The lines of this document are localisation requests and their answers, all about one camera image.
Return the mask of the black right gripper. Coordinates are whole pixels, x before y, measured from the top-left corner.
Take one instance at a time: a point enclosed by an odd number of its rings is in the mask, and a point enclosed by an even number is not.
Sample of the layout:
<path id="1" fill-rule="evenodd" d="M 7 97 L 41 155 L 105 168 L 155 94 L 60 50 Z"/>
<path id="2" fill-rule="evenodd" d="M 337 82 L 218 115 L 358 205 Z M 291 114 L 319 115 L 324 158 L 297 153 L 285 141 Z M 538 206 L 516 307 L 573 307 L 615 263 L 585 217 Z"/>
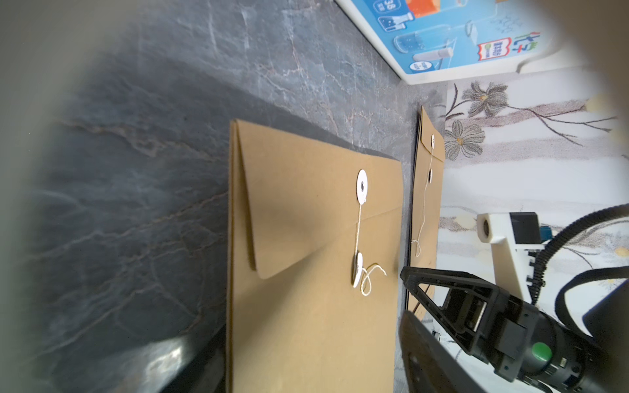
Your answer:
<path id="1" fill-rule="evenodd" d="M 603 392 L 604 353 L 535 306 L 471 273 L 406 266 L 406 290 L 499 377 L 542 392 Z M 422 286 L 447 291 L 437 304 Z"/>

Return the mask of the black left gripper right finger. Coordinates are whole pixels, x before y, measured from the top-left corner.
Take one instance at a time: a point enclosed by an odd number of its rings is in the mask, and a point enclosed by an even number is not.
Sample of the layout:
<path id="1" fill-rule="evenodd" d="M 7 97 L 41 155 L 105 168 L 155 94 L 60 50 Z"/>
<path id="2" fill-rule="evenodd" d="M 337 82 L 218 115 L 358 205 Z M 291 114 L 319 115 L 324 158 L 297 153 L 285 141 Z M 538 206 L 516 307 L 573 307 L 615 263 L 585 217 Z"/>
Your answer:
<path id="1" fill-rule="evenodd" d="M 399 339 L 409 392 L 484 392 L 411 311 L 401 315 Z"/>

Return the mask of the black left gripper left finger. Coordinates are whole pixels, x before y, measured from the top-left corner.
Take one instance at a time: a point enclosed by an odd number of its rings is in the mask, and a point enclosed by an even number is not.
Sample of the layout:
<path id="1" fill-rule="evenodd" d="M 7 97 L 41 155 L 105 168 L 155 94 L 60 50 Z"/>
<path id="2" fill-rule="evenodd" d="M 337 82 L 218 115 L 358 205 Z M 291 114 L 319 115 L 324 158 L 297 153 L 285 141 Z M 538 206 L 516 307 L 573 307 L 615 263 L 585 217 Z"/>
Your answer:
<path id="1" fill-rule="evenodd" d="M 167 380 L 160 392 L 226 392 L 226 325 L 211 335 L 165 341 Z"/>

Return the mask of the kraft file bag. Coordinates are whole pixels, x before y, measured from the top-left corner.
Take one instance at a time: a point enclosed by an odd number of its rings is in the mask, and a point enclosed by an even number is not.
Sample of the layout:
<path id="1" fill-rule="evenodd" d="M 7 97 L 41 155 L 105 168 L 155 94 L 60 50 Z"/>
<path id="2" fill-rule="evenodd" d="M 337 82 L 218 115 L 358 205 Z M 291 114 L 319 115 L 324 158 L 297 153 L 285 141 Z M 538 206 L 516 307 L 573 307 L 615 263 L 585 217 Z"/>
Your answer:
<path id="1" fill-rule="evenodd" d="M 397 160 L 235 120 L 226 389 L 394 388 Z"/>
<path id="2" fill-rule="evenodd" d="M 409 266 L 414 268 L 434 269 L 437 265 L 444 161 L 444 139 L 421 108 L 411 203 Z"/>

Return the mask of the blue lidded storage box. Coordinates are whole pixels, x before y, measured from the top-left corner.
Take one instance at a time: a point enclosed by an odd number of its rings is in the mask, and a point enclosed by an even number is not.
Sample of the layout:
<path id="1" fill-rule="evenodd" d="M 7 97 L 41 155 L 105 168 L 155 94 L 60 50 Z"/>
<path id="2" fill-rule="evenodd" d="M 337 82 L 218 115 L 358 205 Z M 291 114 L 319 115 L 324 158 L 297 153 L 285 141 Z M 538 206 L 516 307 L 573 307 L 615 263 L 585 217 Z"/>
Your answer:
<path id="1" fill-rule="evenodd" d="M 537 1 L 350 0 L 338 6 L 409 85 L 589 64 Z"/>

